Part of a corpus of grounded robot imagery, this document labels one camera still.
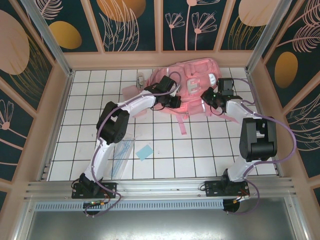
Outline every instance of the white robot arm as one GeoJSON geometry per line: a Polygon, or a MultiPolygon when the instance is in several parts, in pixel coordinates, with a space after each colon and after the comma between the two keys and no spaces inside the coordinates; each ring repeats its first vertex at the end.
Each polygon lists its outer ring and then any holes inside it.
{"type": "MultiPolygon", "coordinates": [[[[277,153],[276,127],[274,122],[259,118],[243,108],[241,97],[233,96],[232,89],[231,92],[230,89],[225,90],[226,86],[228,86],[226,83],[230,81],[230,79],[231,78],[219,79],[220,83],[224,82],[225,84],[218,85],[218,92],[214,92],[214,89],[209,87],[201,96],[206,104],[215,109],[220,107],[224,113],[235,118],[238,123],[242,124],[239,144],[241,156],[238,157],[231,167],[225,170],[221,178],[222,187],[226,192],[228,192],[228,186],[230,184],[234,185],[245,180],[245,172],[253,166],[254,163],[257,161],[266,161],[269,157],[275,156],[277,153]],[[264,137],[258,138],[257,131],[263,134],[264,137]]],[[[115,112],[117,116],[115,121],[109,119],[103,126],[95,146],[97,149],[98,146],[101,145],[95,155],[94,166],[92,168],[93,159],[91,159],[89,166],[79,178],[79,182],[91,192],[93,196],[95,196],[100,189],[100,187],[95,184],[93,172],[95,178],[101,181],[107,160],[111,157],[112,146],[121,141],[126,133],[129,116],[134,116],[142,110],[151,108],[158,103],[169,108],[180,107],[181,100],[178,96],[169,94],[161,97],[154,95],[144,96],[146,94],[167,93],[174,84],[175,82],[172,79],[164,77],[159,84],[146,87],[140,93],[142,97],[135,96],[128,101],[118,104],[113,102],[107,103],[98,121],[97,129],[114,108],[124,106],[115,112]]]]}

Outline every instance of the metal bracket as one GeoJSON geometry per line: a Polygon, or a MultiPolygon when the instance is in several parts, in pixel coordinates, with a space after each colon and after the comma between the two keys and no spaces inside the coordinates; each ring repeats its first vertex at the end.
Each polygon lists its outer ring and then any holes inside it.
{"type": "Polygon", "coordinates": [[[250,195],[248,183],[246,181],[235,182],[227,188],[222,187],[221,181],[205,181],[205,195],[207,197],[238,197],[243,194],[243,190],[247,195],[250,195]]]}
{"type": "MultiPolygon", "coordinates": [[[[114,191],[114,192],[117,191],[117,184],[115,182],[102,182],[101,184],[111,191],[114,191]]],[[[106,193],[111,199],[116,198],[116,195],[114,193],[111,193],[111,192],[106,192],[106,193]]],[[[105,199],[106,197],[105,197],[104,191],[99,191],[94,196],[93,193],[87,191],[81,183],[75,183],[73,185],[71,198],[72,199],[105,199]]]]}

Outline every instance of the blue sticky note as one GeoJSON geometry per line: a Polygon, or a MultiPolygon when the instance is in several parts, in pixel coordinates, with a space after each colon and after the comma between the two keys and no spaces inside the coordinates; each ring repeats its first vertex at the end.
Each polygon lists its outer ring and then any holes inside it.
{"type": "Polygon", "coordinates": [[[145,145],[136,153],[136,155],[141,161],[143,161],[153,153],[154,151],[152,150],[152,148],[149,145],[145,145]]]}

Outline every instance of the floor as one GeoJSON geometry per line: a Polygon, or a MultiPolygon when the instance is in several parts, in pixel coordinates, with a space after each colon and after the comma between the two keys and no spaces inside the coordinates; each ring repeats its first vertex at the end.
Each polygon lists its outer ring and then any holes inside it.
{"type": "MultiPolygon", "coordinates": [[[[221,68],[222,76],[246,78],[243,68],[221,68]]],[[[93,156],[96,123],[107,102],[123,101],[121,89],[135,85],[137,72],[148,78],[153,69],[77,71],[50,164],[48,181],[77,179],[93,156]]],[[[234,82],[237,95],[253,96],[247,84],[234,82]]],[[[239,155],[241,126],[217,116],[193,115],[182,135],[176,117],[159,111],[131,118],[127,133],[135,143],[121,179],[197,178],[221,176],[239,155]],[[146,145],[153,154],[141,161],[136,152],[146,145]]],[[[277,174],[273,164],[261,164],[251,175],[277,174]]]]}

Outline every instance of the backpack strap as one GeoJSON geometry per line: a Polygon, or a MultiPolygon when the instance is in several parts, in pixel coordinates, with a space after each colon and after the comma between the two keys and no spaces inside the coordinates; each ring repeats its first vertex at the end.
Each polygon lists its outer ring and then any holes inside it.
{"type": "Polygon", "coordinates": [[[177,115],[175,115],[175,117],[176,117],[176,120],[177,120],[177,122],[179,124],[181,134],[182,135],[186,135],[187,134],[187,130],[186,130],[185,123],[182,120],[182,116],[180,114],[177,114],[177,115]]]}

